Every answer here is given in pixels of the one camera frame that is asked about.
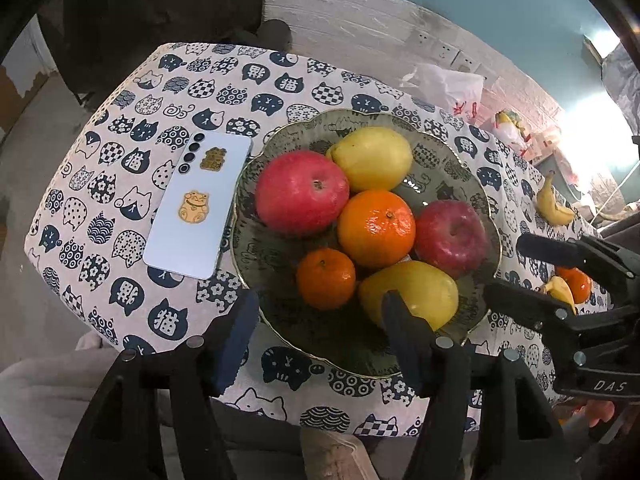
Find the person's right hand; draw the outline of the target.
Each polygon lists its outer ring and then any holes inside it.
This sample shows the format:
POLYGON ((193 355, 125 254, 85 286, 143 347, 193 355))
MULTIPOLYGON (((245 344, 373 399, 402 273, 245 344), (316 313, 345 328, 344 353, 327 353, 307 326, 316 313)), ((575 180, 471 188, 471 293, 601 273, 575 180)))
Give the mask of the person's right hand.
POLYGON ((584 415, 590 428, 597 426, 599 422, 610 422, 613 418, 620 418, 622 420, 620 430, 628 434, 639 416, 639 404, 628 404, 620 411, 611 401, 589 400, 584 408, 584 415))

